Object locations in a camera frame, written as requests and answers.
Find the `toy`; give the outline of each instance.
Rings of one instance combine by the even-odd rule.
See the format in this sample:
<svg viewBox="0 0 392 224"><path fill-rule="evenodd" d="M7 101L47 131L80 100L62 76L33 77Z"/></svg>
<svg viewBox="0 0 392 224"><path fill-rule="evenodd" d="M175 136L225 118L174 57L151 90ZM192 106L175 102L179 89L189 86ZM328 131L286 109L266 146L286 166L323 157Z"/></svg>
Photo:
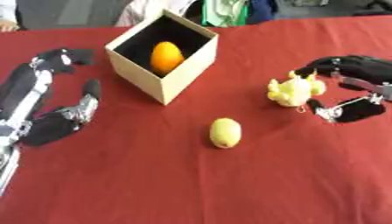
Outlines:
<svg viewBox="0 0 392 224"><path fill-rule="evenodd" d="M241 135L241 125L230 118L217 119L211 125L210 139L218 148L229 149L236 146Z"/></svg>
<svg viewBox="0 0 392 224"><path fill-rule="evenodd" d="M296 75L294 71L289 72L290 80L281 84L273 79L268 85L268 98L284 107L300 107L312 97L322 95L326 91L326 84L316 80L317 70L306 78Z"/></svg>

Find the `white shirt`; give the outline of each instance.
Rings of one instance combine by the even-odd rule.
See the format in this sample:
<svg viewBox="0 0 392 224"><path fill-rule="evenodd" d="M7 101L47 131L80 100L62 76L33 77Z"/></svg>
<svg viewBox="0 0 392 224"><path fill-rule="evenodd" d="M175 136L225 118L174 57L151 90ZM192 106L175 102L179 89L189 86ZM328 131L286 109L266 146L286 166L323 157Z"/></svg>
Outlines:
<svg viewBox="0 0 392 224"><path fill-rule="evenodd" d="M183 16L196 0L133 0L122 12L116 26L136 25L162 9Z"/></svg>
<svg viewBox="0 0 392 224"><path fill-rule="evenodd" d="M17 0L0 0L0 20L7 20L16 23L16 9Z"/></svg>

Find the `lemon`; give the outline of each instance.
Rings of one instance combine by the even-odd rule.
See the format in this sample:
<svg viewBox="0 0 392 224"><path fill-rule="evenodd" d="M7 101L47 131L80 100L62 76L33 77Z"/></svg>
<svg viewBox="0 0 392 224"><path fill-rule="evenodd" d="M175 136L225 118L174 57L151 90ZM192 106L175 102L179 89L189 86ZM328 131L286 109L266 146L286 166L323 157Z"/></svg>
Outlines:
<svg viewBox="0 0 392 224"><path fill-rule="evenodd" d="M232 148L240 142L241 136L241 125L230 118L217 119L211 125L210 139L216 147Z"/></svg>

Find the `yellow fruit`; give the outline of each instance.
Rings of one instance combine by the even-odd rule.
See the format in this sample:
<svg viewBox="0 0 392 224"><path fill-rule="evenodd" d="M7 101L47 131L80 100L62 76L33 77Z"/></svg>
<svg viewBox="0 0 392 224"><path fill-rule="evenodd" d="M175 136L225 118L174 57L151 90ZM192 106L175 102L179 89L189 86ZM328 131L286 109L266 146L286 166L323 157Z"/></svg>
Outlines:
<svg viewBox="0 0 392 224"><path fill-rule="evenodd" d="M161 42L152 51L152 71L165 76L184 61L181 51L171 42Z"/></svg>
<svg viewBox="0 0 392 224"><path fill-rule="evenodd" d="M232 148L240 142L241 135L241 125L230 118L217 119L211 125L210 138L216 147Z"/></svg>

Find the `robotic hand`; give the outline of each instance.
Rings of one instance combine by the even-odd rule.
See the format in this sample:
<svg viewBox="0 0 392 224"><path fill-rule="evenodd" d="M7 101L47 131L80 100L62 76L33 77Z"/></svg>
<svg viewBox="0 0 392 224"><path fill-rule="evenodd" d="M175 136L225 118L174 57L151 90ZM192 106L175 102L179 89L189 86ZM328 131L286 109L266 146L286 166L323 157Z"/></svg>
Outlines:
<svg viewBox="0 0 392 224"><path fill-rule="evenodd" d="M369 95L339 103L333 108L324 108L317 100L308 105L314 114L331 123L349 123L377 116L385 112L383 100L392 101L392 61L369 56L350 55L316 59L296 70L296 74L307 76L314 69L320 74L339 79L339 85L351 90L367 90Z"/></svg>
<svg viewBox="0 0 392 224"><path fill-rule="evenodd" d="M53 76L72 73L72 65L87 65L91 60L91 50L43 52L31 63L18 66L0 86L0 196L18 167L17 144L48 144L72 135L91 121L101 96L98 80L86 82L78 105L35 116L51 93Z"/></svg>

